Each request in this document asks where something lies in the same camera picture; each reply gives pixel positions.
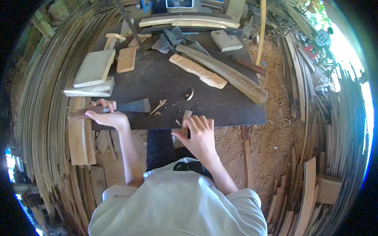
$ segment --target hand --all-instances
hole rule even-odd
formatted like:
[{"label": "hand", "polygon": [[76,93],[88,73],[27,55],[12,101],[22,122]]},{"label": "hand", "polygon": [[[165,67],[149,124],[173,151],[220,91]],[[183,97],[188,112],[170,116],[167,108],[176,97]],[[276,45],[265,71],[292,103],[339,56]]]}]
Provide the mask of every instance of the hand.
[{"label": "hand", "polygon": [[189,128],[191,138],[188,139],[180,132],[172,132],[185,147],[210,171],[220,163],[215,150],[214,120],[205,116],[193,116],[183,120],[183,127]]},{"label": "hand", "polygon": [[112,126],[118,131],[130,129],[130,123],[127,116],[119,111],[114,111],[117,109],[117,103],[115,101],[108,101],[102,98],[96,102],[92,102],[90,106],[98,105],[108,107],[109,113],[98,114],[95,111],[88,110],[85,114],[99,125]]}]

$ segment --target left hand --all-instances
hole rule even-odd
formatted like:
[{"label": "left hand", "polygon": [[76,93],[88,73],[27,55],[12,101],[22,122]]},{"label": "left hand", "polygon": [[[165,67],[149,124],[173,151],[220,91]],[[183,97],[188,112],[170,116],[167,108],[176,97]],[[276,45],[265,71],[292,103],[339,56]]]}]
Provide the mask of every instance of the left hand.
[{"label": "left hand", "polygon": [[115,101],[108,101],[102,98],[96,102],[92,102],[90,106],[98,105],[108,107],[109,113],[98,114],[97,112],[90,110],[85,112],[85,114],[92,120],[96,121],[97,124],[112,126],[118,131],[130,128],[130,123],[127,116],[119,111],[114,111],[117,109],[117,103]]}]

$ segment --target person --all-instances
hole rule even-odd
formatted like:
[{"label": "person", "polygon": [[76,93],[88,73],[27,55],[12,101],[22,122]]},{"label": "person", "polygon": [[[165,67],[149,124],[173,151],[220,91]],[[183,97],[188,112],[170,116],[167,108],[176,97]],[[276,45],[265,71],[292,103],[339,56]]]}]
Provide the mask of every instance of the person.
[{"label": "person", "polygon": [[331,43],[331,34],[333,34],[333,29],[331,27],[329,27],[327,31],[324,29],[320,29],[318,31],[318,35],[315,37],[314,42],[316,43],[319,51]]},{"label": "person", "polygon": [[[90,236],[267,235],[259,196],[251,189],[238,190],[220,161],[213,119],[185,119],[183,127],[189,128],[190,138],[180,132],[149,130],[143,174],[127,116],[115,111],[114,101],[91,104],[96,105],[109,107],[110,113],[88,110],[86,115],[118,131],[126,186],[105,190],[90,221]],[[172,135],[195,158],[167,164],[175,154]]]}]

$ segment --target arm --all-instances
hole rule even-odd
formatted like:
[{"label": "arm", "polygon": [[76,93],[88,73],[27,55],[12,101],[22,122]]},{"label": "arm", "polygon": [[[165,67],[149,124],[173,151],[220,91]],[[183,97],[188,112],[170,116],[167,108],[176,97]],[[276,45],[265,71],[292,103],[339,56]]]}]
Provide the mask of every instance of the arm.
[{"label": "arm", "polygon": [[115,101],[100,99],[91,104],[91,106],[97,105],[109,107],[109,113],[98,114],[94,111],[88,110],[85,114],[96,121],[96,123],[112,126],[118,131],[126,185],[139,188],[144,181],[143,172],[138,160],[138,154],[136,153],[136,149],[132,142],[130,123],[127,116],[121,112],[114,111],[117,109]]},{"label": "arm", "polygon": [[214,120],[205,116],[193,116],[183,121],[183,126],[189,128],[191,138],[182,133],[172,132],[185,147],[201,162],[211,173],[214,183],[224,195],[237,191],[237,187],[226,169],[222,165],[214,140]]}]

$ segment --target forearm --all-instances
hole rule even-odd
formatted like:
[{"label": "forearm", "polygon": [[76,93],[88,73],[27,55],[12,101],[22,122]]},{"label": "forearm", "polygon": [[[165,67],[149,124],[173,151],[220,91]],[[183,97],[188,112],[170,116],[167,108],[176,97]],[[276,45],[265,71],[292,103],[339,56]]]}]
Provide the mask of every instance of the forearm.
[{"label": "forearm", "polygon": [[220,160],[208,167],[207,170],[211,173],[218,190],[224,195],[228,195],[238,190]]},{"label": "forearm", "polygon": [[140,187],[143,183],[143,171],[132,141],[131,130],[127,127],[119,129],[118,135],[121,144],[126,184]]}]

